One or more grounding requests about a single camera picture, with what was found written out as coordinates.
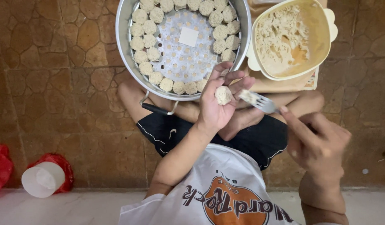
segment perforated steamer insert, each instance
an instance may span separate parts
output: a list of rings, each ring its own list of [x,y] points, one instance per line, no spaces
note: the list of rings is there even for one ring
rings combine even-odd
[[[212,44],[215,42],[212,34],[214,27],[209,24],[208,18],[198,10],[191,12],[186,8],[165,13],[154,34],[158,40],[155,47],[161,53],[158,62],[150,62],[154,71],[161,72],[164,77],[175,82],[187,83],[202,80],[215,65],[222,62],[221,55],[212,50]],[[183,27],[199,32],[195,47],[178,42]]]

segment orange logo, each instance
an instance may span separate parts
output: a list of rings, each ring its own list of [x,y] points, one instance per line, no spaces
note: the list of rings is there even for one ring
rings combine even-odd
[[[270,201],[262,201],[250,189],[231,185],[221,176],[213,178],[204,198],[205,213],[213,224],[266,224],[273,210]]]

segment hand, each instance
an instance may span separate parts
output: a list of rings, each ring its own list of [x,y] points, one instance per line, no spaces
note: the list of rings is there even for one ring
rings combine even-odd
[[[319,112],[298,119],[285,106],[280,111],[288,125],[287,152],[294,161],[316,179],[340,179],[344,175],[342,155],[351,133]]]
[[[220,77],[224,70],[232,66],[232,62],[222,62],[215,66],[201,94],[200,114],[196,124],[201,127],[203,132],[207,132],[210,135],[215,135],[229,122],[237,106],[237,100],[234,96],[228,104],[219,105],[215,97],[216,88],[229,85],[228,87],[234,95],[242,89],[250,89],[255,83],[255,78],[244,77],[245,73],[243,71],[233,71],[225,77]],[[240,80],[230,85],[235,79]]]

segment white plastic cup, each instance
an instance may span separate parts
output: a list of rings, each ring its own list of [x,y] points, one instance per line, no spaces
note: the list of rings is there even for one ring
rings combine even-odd
[[[42,162],[22,175],[22,185],[32,196],[46,198],[57,191],[65,182],[65,172],[53,162]]]

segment white t-shirt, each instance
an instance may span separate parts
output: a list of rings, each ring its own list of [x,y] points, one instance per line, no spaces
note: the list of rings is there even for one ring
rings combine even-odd
[[[166,196],[121,208],[119,225],[298,224],[270,201],[258,164],[248,155],[209,144]]]

